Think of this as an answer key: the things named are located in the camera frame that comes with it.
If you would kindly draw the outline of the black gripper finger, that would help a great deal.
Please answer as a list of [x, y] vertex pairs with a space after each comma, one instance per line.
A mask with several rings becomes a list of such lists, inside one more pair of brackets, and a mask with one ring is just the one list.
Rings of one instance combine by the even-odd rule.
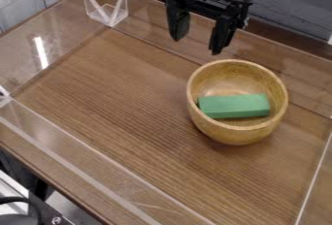
[[166, 0], [166, 16], [170, 36], [178, 42], [188, 34], [190, 19], [188, 8], [180, 0]]
[[221, 15], [216, 20], [216, 26], [212, 31], [209, 49], [212, 54], [217, 55], [229, 45], [236, 30], [236, 24], [230, 16]]

